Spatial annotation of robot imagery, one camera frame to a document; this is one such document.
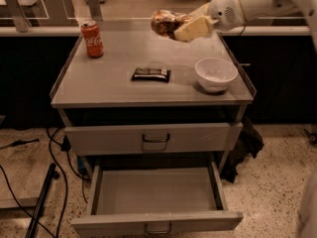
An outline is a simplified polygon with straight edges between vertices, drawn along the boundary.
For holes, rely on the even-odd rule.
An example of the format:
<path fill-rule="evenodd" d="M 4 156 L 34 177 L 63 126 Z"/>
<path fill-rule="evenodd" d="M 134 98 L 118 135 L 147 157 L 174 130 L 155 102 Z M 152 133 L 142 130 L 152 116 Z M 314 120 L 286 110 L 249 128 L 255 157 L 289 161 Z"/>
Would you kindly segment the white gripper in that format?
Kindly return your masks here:
<path fill-rule="evenodd" d="M 191 42 L 208 36 L 214 27 L 219 31 L 229 31 L 246 23 L 240 0 L 211 0 L 189 15 L 196 18 L 174 31 L 177 41 Z"/>

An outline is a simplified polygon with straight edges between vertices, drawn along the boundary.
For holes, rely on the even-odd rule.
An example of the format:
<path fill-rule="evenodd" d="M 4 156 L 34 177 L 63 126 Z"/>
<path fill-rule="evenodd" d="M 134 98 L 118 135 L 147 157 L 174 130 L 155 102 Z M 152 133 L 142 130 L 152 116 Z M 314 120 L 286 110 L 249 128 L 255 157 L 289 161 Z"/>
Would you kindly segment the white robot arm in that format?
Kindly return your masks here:
<path fill-rule="evenodd" d="M 317 0 L 211 0 L 191 12 L 191 19 L 174 35 L 178 41 L 191 42 L 214 30 L 229 31 L 260 17 L 287 15 L 293 9 L 303 15 L 317 47 Z"/>

